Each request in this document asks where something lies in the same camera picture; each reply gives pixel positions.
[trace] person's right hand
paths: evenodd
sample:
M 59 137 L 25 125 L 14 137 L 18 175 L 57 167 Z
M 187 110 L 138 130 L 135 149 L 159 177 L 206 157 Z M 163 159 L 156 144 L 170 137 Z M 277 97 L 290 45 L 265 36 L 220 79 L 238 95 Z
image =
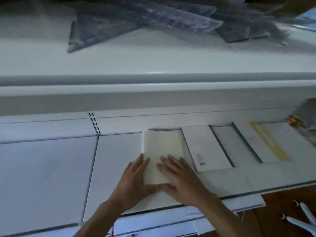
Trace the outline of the person's right hand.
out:
M 181 157 L 178 160 L 169 155 L 168 159 L 161 157 L 161 161 L 164 165 L 157 164 L 157 168 L 175 184 L 175 187 L 164 184 L 161 189 L 176 201 L 197 208 L 205 201 L 220 201 L 215 194 L 206 189 L 185 159 Z

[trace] person's left hand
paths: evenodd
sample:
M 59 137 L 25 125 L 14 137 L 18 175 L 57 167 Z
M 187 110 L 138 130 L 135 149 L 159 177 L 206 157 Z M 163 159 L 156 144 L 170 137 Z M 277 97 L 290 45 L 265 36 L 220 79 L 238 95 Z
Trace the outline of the person's left hand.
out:
M 160 185 L 144 185 L 144 171 L 150 159 L 144 161 L 143 154 L 128 163 L 122 177 L 109 200 L 117 203 L 121 212 L 133 208 L 142 199 L 160 191 Z

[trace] brown floor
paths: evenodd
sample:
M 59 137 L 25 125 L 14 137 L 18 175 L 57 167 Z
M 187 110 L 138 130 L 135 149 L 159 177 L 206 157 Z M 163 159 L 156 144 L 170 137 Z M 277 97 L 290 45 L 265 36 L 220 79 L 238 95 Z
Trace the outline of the brown floor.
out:
M 311 237 L 312 235 L 280 218 L 280 213 L 308 223 L 304 212 L 296 207 L 293 200 L 304 202 L 316 216 L 316 185 L 293 190 L 285 190 L 262 195 L 267 206 L 246 211 L 243 221 L 256 228 L 262 237 Z M 208 232 L 199 237 L 219 237 L 216 231 Z

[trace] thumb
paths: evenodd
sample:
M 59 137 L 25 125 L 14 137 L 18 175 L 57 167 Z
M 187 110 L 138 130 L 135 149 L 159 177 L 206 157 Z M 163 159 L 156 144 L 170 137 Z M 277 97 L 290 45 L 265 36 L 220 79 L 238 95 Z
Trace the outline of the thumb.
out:
M 142 190 L 142 196 L 143 198 L 152 195 L 156 192 L 159 192 L 161 190 L 161 185 L 160 184 L 145 184 L 143 186 Z
M 176 187 L 173 187 L 169 184 L 163 184 L 161 186 L 161 190 L 165 191 L 168 195 L 170 195 L 172 198 L 174 198 L 175 200 L 178 199 L 179 193 Z

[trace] finger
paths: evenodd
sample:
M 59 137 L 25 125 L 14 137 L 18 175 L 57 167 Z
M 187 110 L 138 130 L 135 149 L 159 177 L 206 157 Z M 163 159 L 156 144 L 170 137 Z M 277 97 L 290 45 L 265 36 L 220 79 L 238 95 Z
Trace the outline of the finger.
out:
M 179 193 L 176 187 L 173 187 L 169 184 L 163 184 L 161 186 L 161 190 L 166 192 L 168 195 L 170 195 L 172 198 L 174 198 L 175 200 L 179 199 Z
M 160 184 L 146 184 L 143 186 L 142 197 L 145 198 L 161 190 Z
M 145 171 L 146 167 L 148 166 L 149 161 L 150 161 L 150 158 L 148 157 L 148 158 L 138 167 L 138 169 L 136 170 L 136 173 L 137 173 L 137 174 L 140 174 L 140 175 L 144 174 L 144 171 Z
M 187 161 L 183 157 L 180 157 L 180 162 L 189 170 L 192 170 L 191 166 L 187 163 Z
M 123 174 L 125 174 L 125 173 L 128 171 L 128 169 L 130 168 L 131 165 L 132 165 L 132 163 L 129 162 L 128 165 L 127 165 L 127 167 L 126 167 L 125 170 L 123 171 Z
M 177 166 L 175 163 L 173 163 L 171 160 L 164 158 L 163 156 L 160 157 L 161 161 L 168 166 L 171 170 L 178 173 L 181 169 L 179 166 Z
M 173 163 L 175 163 L 181 169 L 184 167 L 184 165 L 178 159 L 173 157 L 172 155 L 168 155 L 168 159 L 171 160 Z
M 157 164 L 157 168 L 158 170 L 160 170 L 160 172 L 165 175 L 168 179 L 170 179 L 171 181 L 175 181 L 177 174 L 174 173 L 172 170 L 170 170 L 168 167 L 163 166 L 162 164 L 158 163 Z
M 133 162 L 132 166 L 131 166 L 131 171 L 135 172 L 137 170 L 137 168 L 143 163 L 144 161 L 144 155 L 141 153 L 137 159 Z

